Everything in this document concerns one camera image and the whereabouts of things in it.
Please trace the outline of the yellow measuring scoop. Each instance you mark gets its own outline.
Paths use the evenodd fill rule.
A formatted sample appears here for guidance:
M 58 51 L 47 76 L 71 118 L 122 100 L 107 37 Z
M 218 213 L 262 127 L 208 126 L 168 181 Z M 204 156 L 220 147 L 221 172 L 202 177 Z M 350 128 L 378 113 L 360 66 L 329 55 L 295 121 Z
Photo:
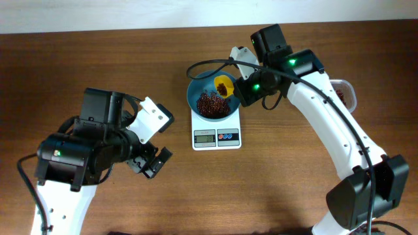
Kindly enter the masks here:
M 226 99 L 233 95 L 234 85 L 227 75 L 219 75 L 214 78 L 214 85 L 218 94 Z

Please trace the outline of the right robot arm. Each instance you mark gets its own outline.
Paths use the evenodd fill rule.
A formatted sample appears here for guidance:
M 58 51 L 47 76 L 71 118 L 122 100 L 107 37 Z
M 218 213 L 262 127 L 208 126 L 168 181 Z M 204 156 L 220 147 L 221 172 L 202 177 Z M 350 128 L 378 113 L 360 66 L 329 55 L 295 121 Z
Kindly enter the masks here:
M 308 120 L 326 147 L 340 183 L 326 196 L 328 212 L 312 234 L 349 234 L 370 230 L 395 209 L 409 166 L 401 155 L 389 157 L 362 130 L 340 100 L 325 68 L 309 49 L 294 52 L 274 24 L 251 36 L 252 48 L 234 47 L 229 61 L 241 73 L 234 95 L 249 106 L 279 93 Z

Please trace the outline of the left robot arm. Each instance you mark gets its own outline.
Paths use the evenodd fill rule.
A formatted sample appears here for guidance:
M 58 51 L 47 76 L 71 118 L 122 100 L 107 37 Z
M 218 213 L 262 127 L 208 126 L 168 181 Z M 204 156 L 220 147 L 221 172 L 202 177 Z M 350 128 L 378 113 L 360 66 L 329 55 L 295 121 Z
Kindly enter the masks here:
M 154 178 L 172 153 L 150 139 L 173 122 L 174 116 L 149 97 L 87 88 L 80 115 L 38 147 L 31 233 L 79 234 L 97 187 L 117 163 Z

